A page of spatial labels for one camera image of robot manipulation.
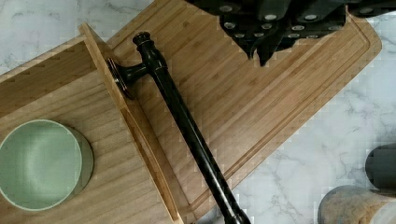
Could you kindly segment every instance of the marble surface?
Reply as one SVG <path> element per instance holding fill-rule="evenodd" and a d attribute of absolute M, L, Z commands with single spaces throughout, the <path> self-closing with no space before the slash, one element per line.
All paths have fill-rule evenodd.
<path fill-rule="evenodd" d="M 78 35 L 84 21 L 107 40 L 151 1 L 0 0 L 0 74 Z M 396 142 L 396 14 L 369 22 L 380 54 L 233 191 L 252 223 L 317 223 L 331 189 L 372 187 L 367 154 Z M 213 209 L 199 223 L 223 221 Z"/>

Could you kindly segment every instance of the sage green bowl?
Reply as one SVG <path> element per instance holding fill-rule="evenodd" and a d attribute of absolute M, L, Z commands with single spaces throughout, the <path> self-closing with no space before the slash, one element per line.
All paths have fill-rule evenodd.
<path fill-rule="evenodd" d="M 14 129 L 0 146 L 0 192 L 27 211 L 50 209 L 87 185 L 92 150 L 77 131 L 47 119 Z"/>

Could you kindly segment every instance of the wooden cutting board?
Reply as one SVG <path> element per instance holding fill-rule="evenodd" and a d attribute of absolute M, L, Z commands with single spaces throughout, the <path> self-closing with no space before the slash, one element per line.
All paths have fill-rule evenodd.
<path fill-rule="evenodd" d="M 216 17 L 181 0 L 157 0 L 107 42 L 122 65 L 140 63 L 132 37 L 141 31 L 150 32 L 163 53 L 232 188 L 381 50 L 367 21 L 348 17 L 342 31 L 300 40 L 259 67 Z M 135 85 L 135 93 L 146 116 L 135 119 L 147 119 L 150 126 L 137 132 L 151 139 L 181 214 L 201 217 L 215 202 L 163 98 L 149 76 Z"/>

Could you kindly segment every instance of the black rod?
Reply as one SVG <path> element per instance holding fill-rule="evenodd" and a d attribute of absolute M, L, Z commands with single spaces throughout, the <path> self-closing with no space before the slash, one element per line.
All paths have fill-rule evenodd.
<path fill-rule="evenodd" d="M 250 224 L 248 216 L 239 207 L 231 192 L 219 166 L 217 165 L 209 147 L 206 144 L 198 126 L 193 119 L 190 110 L 184 103 L 175 82 L 169 75 L 166 61 L 161 53 L 155 48 L 149 33 L 140 33 L 134 37 L 134 43 L 142 56 L 142 63 L 134 67 L 138 69 L 117 69 L 120 78 L 127 86 L 131 86 L 131 80 L 136 81 L 142 77 L 141 73 L 127 74 L 126 71 L 147 71 L 154 79 L 165 100 L 177 127 L 183 134 L 184 140 L 190 148 L 191 154 L 198 164 L 213 197 L 215 198 L 221 213 L 224 215 L 226 224 Z"/>

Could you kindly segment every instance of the wooden board edge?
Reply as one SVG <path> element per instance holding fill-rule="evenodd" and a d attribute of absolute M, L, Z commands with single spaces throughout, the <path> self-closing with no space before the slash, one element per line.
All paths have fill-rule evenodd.
<path fill-rule="evenodd" d="M 373 58 L 375 58 L 376 55 L 378 55 L 378 53 L 381 51 L 381 40 L 367 20 L 355 17 L 349 17 L 348 19 L 353 22 L 355 28 L 360 30 L 359 35 L 361 35 L 361 38 L 364 41 L 365 48 L 361 50 L 359 57 L 356 57 L 355 55 L 357 58 L 356 62 L 362 61 L 364 66 L 361 66 L 361 63 L 353 63 L 353 65 L 347 68 L 342 73 L 342 75 L 333 81 L 319 97 L 313 99 L 313 101 L 311 101 L 309 105 L 307 105 L 306 108 L 299 113 L 298 116 L 290 121 L 291 125 L 289 126 L 292 126 L 293 129 L 290 129 L 290 127 L 285 127 L 276 131 L 272 134 L 273 137 L 270 137 L 270 140 L 268 140 L 266 144 L 257 146 L 257 151 L 252 153 L 254 155 L 245 155 L 229 170 L 227 170 L 224 173 L 224 176 L 232 189 L 235 188 L 235 186 L 237 186 L 251 172 L 253 172 L 254 169 L 265 160 L 265 158 L 271 155 L 271 153 L 275 151 L 275 148 L 278 148 L 284 141 L 287 140 L 287 138 L 289 138 L 305 122 L 307 122 L 309 119 L 306 117 L 311 118 L 324 105 L 326 105 L 327 102 L 329 102 L 335 96 L 335 94 L 345 87 L 346 83 L 352 80 L 352 78 L 355 77 L 368 64 L 368 62 L 372 61 Z M 276 138 L 280 133 L 281 136 L 283 136 L 283 139 Z M 213 196 L 211 195 L 209 189 L 207 189 L 193 203 L 191 203 L 191 210 L 199 218 L 208 212 L 208 207 L 212 208 L 214 205 L 216 204 L 213 202 Z"/>
<path fill-rule="evenodd" d="M 119 111 L 121 112 L 122 117 L 127 124 L 128 130 L 134 139 L 135 146 L 139 151 L 139 155 L 146 164 L 146 168 L 150 173 L 159 195 L 161 195 L 163 204 L 169 213 L 169 217 L 172 218 L 173 221 L 180 223 L 180 215 L 177 211 L 175 200 L 173 199 L 172 193 L 163 175 L 161 166 L 157 162 L 153 152 L 151 151 L 150 144 L 148 143 L 145 135 L 143 135 L 142 131 L 140 130 L 139 124 L 135 121 L 134 115 L 129 109 L 126 100 L 119 91 L 117 84 L 115 83 L 111 72 L 107 67 L 106 59 L 111 57 L 115 60 L 116 57 L 112 53 L 112 50 L 108 44 L 106 44 L 87 23 L 81 24 L 78 29 L 86 36 L 84 41 L 87 45 L 87 49 L 90 52 L 99 73 L 103 77 L 104 83 L 111 98 L 119 108 Z"/>
<path fill-rule="evenodd" d="M 65 51 L 65 50 L 73 48 L 75 45 L 84 44 L 84 38 L 85 38 L 84 35 L 78 35 L 78 36 L 64 42 L 62 45 L 60 45 L 56 48 L 50 49 L 49 51 L 47 51 L 43 54 L 38 55 L 37 57 L 33 58 L 29 62 L 23 63 L 23 64 L 19 65 L 18 67 L 1 75 L 0 82 L 3 82 L 9 78 L 15 77 L 19 73 L 21 73 L 31 67 L 34 67 L 37 64 L 48 60 L 49 58 Z"/>

